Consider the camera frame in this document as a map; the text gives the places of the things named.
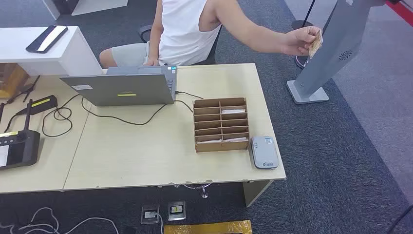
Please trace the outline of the person's left hand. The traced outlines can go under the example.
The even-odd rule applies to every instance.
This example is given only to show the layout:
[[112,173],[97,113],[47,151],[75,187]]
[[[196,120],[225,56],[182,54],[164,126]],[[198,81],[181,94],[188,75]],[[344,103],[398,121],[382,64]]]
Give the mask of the person's left hand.
[[309,55],[309,47],[321,29],[308,26],[285,33],[281,37],[281,53],[291,56]]

